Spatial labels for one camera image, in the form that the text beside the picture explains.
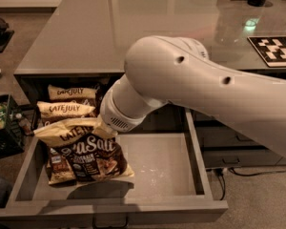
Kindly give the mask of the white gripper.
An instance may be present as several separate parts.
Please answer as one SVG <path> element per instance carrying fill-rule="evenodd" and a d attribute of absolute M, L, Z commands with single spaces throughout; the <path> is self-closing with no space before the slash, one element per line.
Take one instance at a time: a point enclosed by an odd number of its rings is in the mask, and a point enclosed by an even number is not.
<path fill-rule="evenodd" d="M 130 118 L 122 114 L 113 102 L 112 90 L 108 90 L 100 106 L 100 115 L 97 117 L 95 131 L 99 135 L 126 133 L 140 125 L 143 120 L 143 117 Z"/>

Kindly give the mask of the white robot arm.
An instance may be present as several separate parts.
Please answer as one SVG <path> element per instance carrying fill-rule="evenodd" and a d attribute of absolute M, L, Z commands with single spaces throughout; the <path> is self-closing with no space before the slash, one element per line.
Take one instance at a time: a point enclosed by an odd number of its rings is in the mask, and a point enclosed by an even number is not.
<path fill-rule="evenodd" d="M 118 132 L 171 103 L 211 116 L 286 158 L 286 80 L 218 65 L 201 43 L 184 37 L 137 40 L 124 71 L 100 108 L 102 120 Z"/>

